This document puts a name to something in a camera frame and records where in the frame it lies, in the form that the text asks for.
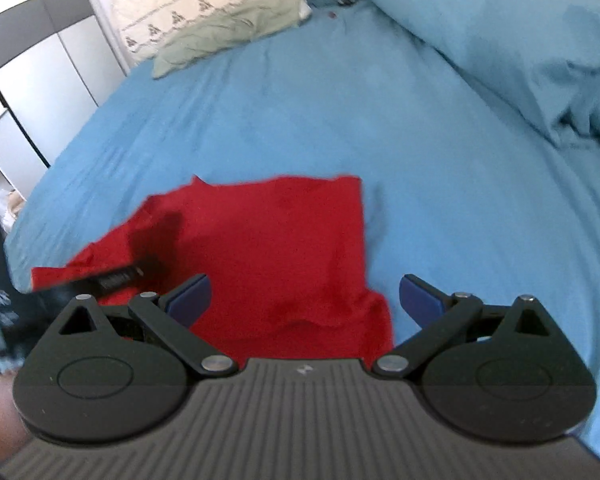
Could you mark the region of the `person left hand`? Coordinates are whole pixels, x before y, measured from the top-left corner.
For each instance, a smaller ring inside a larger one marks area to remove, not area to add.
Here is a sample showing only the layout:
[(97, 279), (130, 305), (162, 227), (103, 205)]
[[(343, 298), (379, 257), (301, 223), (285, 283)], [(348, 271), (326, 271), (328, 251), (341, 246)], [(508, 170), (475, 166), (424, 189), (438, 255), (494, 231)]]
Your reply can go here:
[(0, 375), (0, 463), (17, 453), (30, 440), (12, 395), (16, 377), (15, 370)]

